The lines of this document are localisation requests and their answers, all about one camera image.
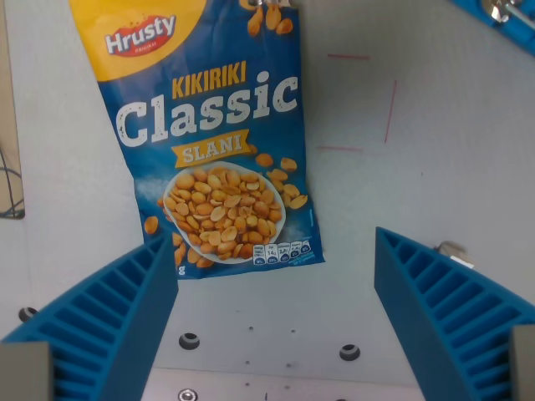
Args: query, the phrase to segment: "roasted peanut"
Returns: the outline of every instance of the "roasted peanut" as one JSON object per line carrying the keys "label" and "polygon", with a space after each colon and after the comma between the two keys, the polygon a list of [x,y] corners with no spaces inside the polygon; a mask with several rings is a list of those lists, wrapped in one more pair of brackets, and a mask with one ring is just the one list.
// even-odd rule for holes
{"label": "roasted peanut", "polygon": [[277,26],[277,29],[275,29],[275,32],[279,35],[285,35],[287,33],[292,32],[293,30],[293,22],[290,18],[285,18],[281,23]]}
{"label": "roasted peanut", "polygon": [[206,182],[206,179],[208,178],[208,174],[200,167],[193,171],[193,176],[200,182]]}
{"label": "roasted peanut", "polygon": [[197,204],[205,203],[206,202],[206,195],[204,195],[202,192],[193,192],[191,194],[191,200],[194,201]]}
{"label": "roasted peanut", "polygon": [[260,195],[260,201],[264,202],[266,205],[269,205],[275,199],[275,194],[272,190],[264,190]]}
{"label": "roasted peanut", "polygon": [[208,242],[203,242],[202,245],[199,246],[199,251],[201,251],[204,254],[214,253],[215,250],[216,248]]}
{"label": "roasted peanut", "polygon": [[201,259],[199,259],[196,266],[199,267],[200,269],[206,269],[213,264],[214,264],[213,261],[206,259],[205,257],[202,257]]}
{"label": "roasted peanut", "polygon": [[227,195],[240,195],[242,193],[236,186],[224,185],[222,189]]}
{"label": "roasted peanut", "polygon": [[189,224],[194,230],[199,230],[199,223],[193,216],[186,217],[186,223]]}
{"label": "roasted peanut", "polygon": [[177,225],[178,225],[178,228],[180,228],[181,230],[187,233],[193,232],[193,229],[191,228],[191,226],[187,224],[185,221],[178,221]]}
{"label": "roasted peanut", "polygon": [[[258,156],[262,156],[260,163],[268,160],[269,165],[273,164],[270,155]],[[277,169],[270,174],[280,178],[280,173],[285,174]],[[203,261],[202,255],[213,253],[221,260],[242,256],[250,258],[253,244],[269,243],[270,238],[277,235],[275,222],[282,218],[282,205],[271,187],[267,188],[261,174],[238,174],[237,170],[223,166],[209,171],[199,167],[190,175],[179,175],[176,181],[169,195],[160,203],[166,206],[166,214],[172,206],[170,214],[181,232],[186,233],[192,246],[199,246],[197,252],[192,250],[188,253],[190,263],[205,266],[208,263]],[[177,254],[183,258],[186,245],[178,234],[173,236],[173,243],[184,246],[183,254]]]}
{"label": "roasted peanut", "polygon": [[213,190],[219,190],[221,188],[221,181],[213,174],[208,176],[206,182]]}
{"label": "roasted peanut", "polygon": [[286,174],[284,171],[279,170],[279,169],[273,169],[271,173],[268,172],[266,174],[272,180],[285,181],[288,179],[288,174]]}
{"label": "roasted peanut", "polygon": [[288,157],[283,157],[281,159],[281,169],[286,170],[290,173],[293,173],[295,170],[298,169],[298,164],[293,159],[289,159]]}
{"label": "roasted peanut", "polygon": [[210,245],[212,246],[219,246],[219,244],[221,244],[221,232],[210,232],[210,235],[208,236],[208,242],[210,242]]}
{"label": "roasted peanut", "polygon": [[237,244],[236,247],[234,248],[234,251],[232,251],[232,257],[233,258],[237,258],[238,254],[240,253],[240,250],[242,249],[243,247],[243,244]]}
{"label": "roasted peanut", "polygon": [[205,182],[197,181],[193,187],[204,195],[208,195],[211,192],[211,187]]}
{"label": "roasted peanut", "polygon": [[187,204],[185,203],[177,203],[175,206],[175,211],[182,216],[187,216],[190,214],[190,208],[187,207]]}
{"label": "roasted peanut", "polygon": [[257,182],[258,181],[258,175],[256,175],[255,173],[242,174],[242,181],[245,181],[246,183],[247,182]]}
{"label": "roasted peanut", "polygon": [[252,206],[252,209],[256,211],[260,216],[267,217],[269,215],[269,207],[264,202],[256,202]]}
{"label": "roasted peanut", "polygon": [[269,236],[270,230],[269,230],[268,222],[265,221],[264,219],[258,219],[257,230],[263,236]]}
{"label": "roasted peanut", "polygon": [[296,196],[299,196],[299,190],[298,187],[292,184],[286,184],[284,186],[284,193],[288,194],[290,198],[295,198]]}
{"label": "roasted peanut", "polygon": [[195,208],[195,212],[197,215],[201,216],[207,216],[212,213],[214,210],[214,206],[211,205],[211,203],[201,203],[200,205],[197,205]]}
{"label": "roasted peanut", "polygon": [[258,217],[254,216],[254,215],[250,215],[246,220],[245,222],[247,223],[247,227],[251,227],[251,228],[254,228],[257,226],[258,224]]}
{"label": "roasted peanut", "polygon": [[182,198],[184,201],[188,201],[191,199],[191,192],[188,190],[178,190],[178,196]]}
{"label": "roasted peanut", "polygon": [[221,233],[221,241],[228,242],[234,241],[237,236],[237,228],[235,226],[229,226]]}
{"label": "roasted peanut", "polygon": [[150,236],[158,230],[158,217],[151,216],[147,217],[147,220],[145,220],[145,232],[149,234]]}
{"label": "roasted peanut", "polygon": [[278,9],[277,4],[268,4],[266,13],[266,27],[273,31],[280,24],[282,19],[281,10]]}
{"label": "roasted peanut", "polygon": [[273,223],[271,220],[267,221],[267,225],[269,226],[269,237],[273,238],[277,235],[277,227],[275,226],[275,223]]}
{"label": "roasted peanut", "polygon": [[238,232],[244,232],[246,229],[246,221],[243,217],[238,216],[234,221],[234,226],[237,228]]}
{"label": "roasted peanut", "polygon": [[216,222],[225,217],[227,210],[223,206],[216,207],[210,214],[210,220]]}
{"label": "roasted peanut", "polygon": [[299,209],[301,206],[304,206],[305,203],[308,201],[307,195],[299,195],[297,198],[293,199],[290,202],[290,207],[292,209]]}
{"label": "roasted peanut", "polygon": [[175,209],[175,206],[176,206],[175,200],[173,198],[171,198],[170,196],[164,199],[164,204],[167,206],[167,208],[170,211],[173,211]]}
{"label": "roasted peanut", "polygon": [[249,232],[249,242],[254,245],[260,245],[264,242],[264,237],[257,231]]}
{"label": "roasted peanut", "polygon": [[175,181],[175,186],[179,190],[189,190],[195,184],[195,178],[191,174],[180,174]]}
{"label": "roasted peanut", "polygon": [[270,167],[273,165],[273,157],[267,153],[261,153],[256,158],[257,164],[261,167]]}
{"label": "roasted peanut", "polygon": [[188,238],[188,240],[190,240],[190,243],[191,243],[192,245],[195,245],[195,246],[200,246],[200,245],[202,245],[201,238],[199,238],[199,236],[197,236],[196,234],[189,233],[189,234],[187,235],[187,238]]}
{"label": "roasted peanut", "polygon": [[283,219],[283,214],[280,211],[275,211],[271,209],[269,211],[269,220],[271,220],[273,223],[276,223]]}
{"label": "roasted peanut", "polygon": [[227,252],[232,252],[236,247],[237,243],[235,241],[222,242],[217,247],[217,253],[220,255]]}
{"label": "roasted peanut", "polygon": [[212,220],[204,220],[201,223],[201,227],[205,230],[211,230],[212,228],[214,228],[214,222]]}
{"label": "roasted peanut", "polygon": [[173,245],[174,246],[180,246],[184,240],[182,240],[182,237],[173,232]]}
{"label": "roasted peanut", "polygon": [[240,202],[241,199],[242,197],[240,195],[230,195],[227,197],[223,205],[225,205],[225,207],[234,207]]}

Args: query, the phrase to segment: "yellow label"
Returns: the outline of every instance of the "yellow label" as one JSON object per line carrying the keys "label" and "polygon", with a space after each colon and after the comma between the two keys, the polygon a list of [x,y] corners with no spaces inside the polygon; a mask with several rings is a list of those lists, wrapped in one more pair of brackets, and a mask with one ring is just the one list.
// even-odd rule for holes
{"label": "yellow label", "polygon": [[175,167],[179,169],[190,165],[201,165],[232,155],[250,153],[246,142],[248,135],[249,129],[240,129],[192,144],[174,146],[171,149],[177,156]]}
{"label": "yellow label", "polygon": [[178,48],[206,0],[69,0],[99,81],[137,73]]}

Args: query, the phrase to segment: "screw hole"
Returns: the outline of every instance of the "screw hole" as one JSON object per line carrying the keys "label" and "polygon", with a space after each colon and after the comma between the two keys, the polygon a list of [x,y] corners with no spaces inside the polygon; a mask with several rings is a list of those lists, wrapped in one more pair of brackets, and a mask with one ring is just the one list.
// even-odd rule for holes
{"label": "screw hole", "polygon": [[201,340],[199,337],[192,333],[187,332],[186,334],[182,334],[181,337],[178,340],[178,345],[180,345],[182,348],[184,348],[187,351],[191,351],[193,349],[196,349],[201,345]]}
{"label": "screw hole", "polygon": [[37,310],[33,309],[32,307],[23,307],[20,311],[18,311],[18,318],[21,322],[27,322],[30,320],[33,315],[37,313]]}
{"label": "screw hole", "polygon": [[342,360],[346,362],[353,362],[360,356],[360,349],[353,344],[347,344],[340,349],[339,355]]}

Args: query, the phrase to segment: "red marking line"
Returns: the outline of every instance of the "red marking line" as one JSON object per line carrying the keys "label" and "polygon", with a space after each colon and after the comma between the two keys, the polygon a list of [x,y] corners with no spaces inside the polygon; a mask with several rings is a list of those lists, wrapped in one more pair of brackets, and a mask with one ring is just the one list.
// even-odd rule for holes
{"label": "red marking line", "polygon": [[388,124],[386,125],[385,143],[388,140],[388,133],[390,132],[390,121],[392,120],[392,111],[394,110],[395,89],[398,86],[398,81],[394,81],[394,88],[392,89],[392,100],[390,101],[390,112],[388,113]]}
{"label": "red marking line", "polygon": [[362,56],[362,55],[358,55],[358,54],[327,54],[327,57],[330,57],[330,58],[351,58],[353,60],[365,60],[365,61],[370,61],[371,60],[371,57],[370,56]]}
{"label": "red marking line", "polygon": [[355,148],[353,146],[316,146],[317,150],[341,150],[345,152],[362,152],[362,148]]}

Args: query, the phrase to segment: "peanut bag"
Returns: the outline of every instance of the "peanut bag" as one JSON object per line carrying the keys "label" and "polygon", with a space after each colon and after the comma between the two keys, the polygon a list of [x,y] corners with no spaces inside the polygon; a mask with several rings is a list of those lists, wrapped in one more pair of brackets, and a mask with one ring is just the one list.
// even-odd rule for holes
{"label": "peanut bag", "polygon": [[247,0],[70,0],[178,278],[324,261],[305,185],[298,10]]}

